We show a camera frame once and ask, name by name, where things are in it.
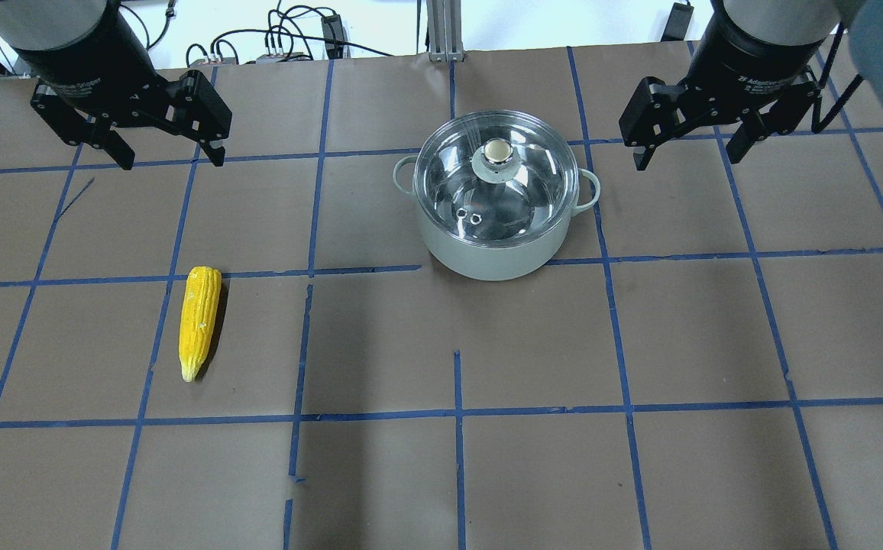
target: electrical cord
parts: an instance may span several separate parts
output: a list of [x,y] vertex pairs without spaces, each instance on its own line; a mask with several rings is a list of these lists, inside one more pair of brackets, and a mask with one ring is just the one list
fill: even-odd
[[[292,10],[295,10],[295,9],[302,10],[302,13],[298,13],[298,14],[295,14],[295,15],[291,15],[291,14],[292,14]],[[285,13],[282,14],[282,17],[278,20],[278,24],[279,24],[280,27],[281,27],[281,25],[283,24],[283,22],[284,22],[285,20],[288,20],[288,21],[291,22],[292,26],[296,28],[296,31],[298,31],[299,34],[302,34],[302,28],[299,28],[299,25],[296,24],[296,22],[295,22],[295,18],[301,18],[303,15],[310,14],[310,13],[316,13],[317,15],[319,15],[319,21],[320,21],[320,24],[326,25],[326,27],[329,28],[329,33],[330,33],[330,35],[331,35],[331,36],[334,35],[335,32],[333,31],[333,25],[332,25],[332,24],[329,24],[329,22],[327,22],[327,21],[323,21],[323,18],[326,17],[326,15],[323,15],[323,14],[322,14],[322,11],[320,11],[320,10],[329,10],[329,11],[332,11],[332,14],[333,14],[333,15],[336,15],[336,14],[337,14],[337,13],[336,13],[336,10],[334,10],[333,8],[327,8],[327,7],[325,7],[325,6],[322,6],[322,7],[319,7],[319,8],[313,8],[313,7],[305,6],[305,5],[303,5],[303,4],[297,4],[297,5],[295,5],[295,6],[291,7],[291,8],[289,8],[288,10],[285,10]],[[306,45],[306,51],[309,52],[309,56],[310,56],[310,57],[313,57],[313,55],[312,55],[312,49],[309,48],[309,41],[306,40],[306,39],[302,39],[302,42],[305,43],[305,45]]]
[[1,51],[1,55],[4,56],[5,62],[8,64],[9,67],[11,67],[11,74],[17,74],[17,70],[13,67],[13,63],[11,63],[11,58],[8,58],[8,54],[4,51],[4,46],[1,46],[1,41],[0,41],[0,51]]
[[[278,15],[278,17],[280,17],[280,19],[278,20],[278,25],[271,24],[271,14],[275,14],[275,15]],[[297,22],[294,21],[295,18],[288,18],[288,17],[286,17],[286,14],[288,14],[288,11],[285,11],[285,13],[282,13],[281,11],[278,11],[278,10],[268,10],[268,29],[270,29],[270,31],[271,31],[271,29],[273,29],[273,28],[280,28],[280,29],[282,29],[282,31],[288,31],[288,29],[285,28],[285,24],[284,24],[284,21],[288,21],[288,22],[290,22],[290,24],[292,24],[292,27],[296,28],[296,31],[299,32],[299,35],[302,35],[302,28],[300,28],[299,24],[297,24]],[[266,40],[268,38],[270,38],[270,36],[274,40],[274,36],[271,34],[266,35]],[[306,52],[309,54],[309,59],[315,59],[315,57],[312,55],[312,48],[310,48],[309,42],[306,41],[305,39],[302,42],[306,46]],[[292,52],[295,49],[295,45],[296,45],[296,39],[294,36],[290,35],[289,36],[289,49],[288,49],[288,51]],[[282,35],[281,34],[280,34],[280,36],[278,36],[278,47],[285,49],[285,45],[282,43]]]
[[280,35],[285,35],[285,36],[295,36],[297,38],[301,38],[302,40],[306,40],[306,39],[318,40],[320,42],[324,42],[327,44],[339,44],[339,45],[343,45],[343,46],[351,46],[354,48],[364,50],[366,52],[377,53],[377,55],[379,55],[379,56],[384,56],[384,57],[389,57],[389,58],[393,57],[393,55],[391,53],[382,52],[380,50],[375,50],[373,48],[368,48],[368,46],[362,46],[362,45],[354,43],[354,42],[347,42],[346,40],[334,40],[332,38],[325,38],[325,37],[319,37],[319,36],[306,36],[306,35],[302,35],[302,34],[292,34],[292,32],[282,31],[282,29],[280,29],[279,31],[272,31],[271,29],[263,29],[263,28],[236,28],[234,31],[228,31],[228,32],[224,32],[223,34],[218,35],[214,40],[211,41],[211,45],[214,45],[215,43],[218,42],[218,40],[221,40],[222,38],[225,38],[226,36],[231,36],[233,34],[239,34],[239,32],[263,32],[263,34],[269,34],[270,32],[274,32],[275,34],[280,34]]
[[[843,42],[843,35],[846,33],[846,26],[844,24],[839,24],[839,28],[836,29],[836,36],[832,40],[832,48],[829,49],[829,56],[825,60],[825,66],[822,67],[822,77],[819,78],[818,84],[819,87],[824,90],[829,85],[829,75],[832,72],[832,67],[836,62],[836,52],[839,51],[839,45]],[[819,94],[817,98],[815,98],[815,102],[812,104],[811,111],[811,131],[814,134],[821,132],[823,129],[829,127],[832,121],[835,121],[839,112],[842,111],[843,107],[846,107],[846,103],[848,103],[849,98],[852,97],[852,94],[855,93],[857,88],[863,83],[863,76],[861,74],[856,74],[855,77],[852,78],[852,81],[846,87],[846,90],[843,90],[842,96],[839,97],[839,100],[836,101],[835,105],[832,105],[832,108],[829,109],[828,114],[825,115],[825,118],[822,118],[819,121],[819,117],[822,114],[822,94]]]
[[149,49],[149,28],[146,27],[145,22],[142,21],[142,18],[139,17],[138,13],[135,13],[135,10],[133,8],[128,7],[126,4],[119,4],[119,9],[128,11],[128,13],[135,17],[135,20],[139,21],[139,24],[142,27],[142,31],[146,35],[146,49]]
[[234,64],[241,65],[241,62],[239,62],[239,60],[238,60],[238,50],[235,48],[234,44],[231,44],[231,42],[229,42],[225,39],[218,40],[218,57],[221,59],[225,58],[224,56],[222,56],[222,53],[221,53],[221,44],[222,43],[227,44],[228,48],[231,48],[231,51],[234,52]]
[[189,46],[187,46],[187,55],[186,55],[187,66],[190,66],[190,51],[193,50],[194,48],[197,48],[198,50],[200,50],[201,53],[204,54],[204,59],[208,59],[210,57],[207,55],[207,50],[204,49],[204,46],[201,46],[200,44],[190,44]]
[[167,35],[167,31],[170,30],[170,20],[176,17],[176,0],[168,0],[167,2],[167,10],[163,12],[163,29],[160,31],[160,34],[156,37],[156,40],[152,42],[149,41],[149,28],[146,27],[142,18],[139,17],[139,14],[133,9],[125,5],[123,2],[119,3],[119,7],[128,11],[128,13],[132,14],[135,20],[139,21],[139,24],[142,25],[142,31],[146,35],[146,51],[152,50],[156,45],[159,44],[160,40],[163,40],[163,36]]

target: corn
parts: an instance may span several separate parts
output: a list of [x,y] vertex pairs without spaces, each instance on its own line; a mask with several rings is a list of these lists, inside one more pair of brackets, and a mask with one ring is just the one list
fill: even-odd
[[187,275],[180,311],[180,373],[193,382],[211,351],[211,335],[221,295],[221,271],[197,266]]

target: pot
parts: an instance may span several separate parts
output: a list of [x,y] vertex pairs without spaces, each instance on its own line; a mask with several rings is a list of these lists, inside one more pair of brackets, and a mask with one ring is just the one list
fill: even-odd
[[[397,181],[414,163],[412,188]],[[594,197],[578,205],[579,177]],[[571,216],[595,205],[601,182],[577,166],[567,141],[525,112],[471,112],[435,130],[393,184],[417,208],[418,230],[438,261],[466,277],[504,281],[557,254]]]

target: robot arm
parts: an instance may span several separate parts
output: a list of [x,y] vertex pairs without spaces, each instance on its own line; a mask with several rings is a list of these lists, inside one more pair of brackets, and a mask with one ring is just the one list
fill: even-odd
[[741,122],[727,144],[731,163],[794,131],[822,92],[808,60],[840,21],[851,22],[853,59],[883,104],[883,1],[713,0],[686,76],[675,85],[643,78],[619,119],[635,166],[700,126]]
[[117,126],[182,135],[221,166],[231,109],[200,70],[159,76],[118,8],[116,0],[0,0],[0,35],[40,77],[32,107],[63,142],[105,150],[123,170],[135,154]]

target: pot handle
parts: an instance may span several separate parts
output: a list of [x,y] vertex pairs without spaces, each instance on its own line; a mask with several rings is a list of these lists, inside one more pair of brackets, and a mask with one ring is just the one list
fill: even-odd
[[402,160],[398,160],[397,164],[393,166],[393,185],[397,188],[397,191],[402,192],[404,195],[407,195],[411,199],[414,199],[414,191],[408,191],[404,189],[399,182],[397,182],[397,174],[400,172],[400,168],[404,167],[404,164],[414,163],[415,160],[418,160],[417,154],[410,154],[410,156],[404,157]]
[[584,212],[586,209],[590,209],[591,206],[595,205],[598,202],[598,199],[601,198],[601,180],[598,179],[598,176],[594,175],[594,172],[591,170],[585,170],[581,168],[581,175],[588,178],[591,181],[591,185],[594,187],[594,197],[591,197],[591,200],[585,202],[583,205],[577,205],[571,210],[571,216],[579,215],[579,213]]

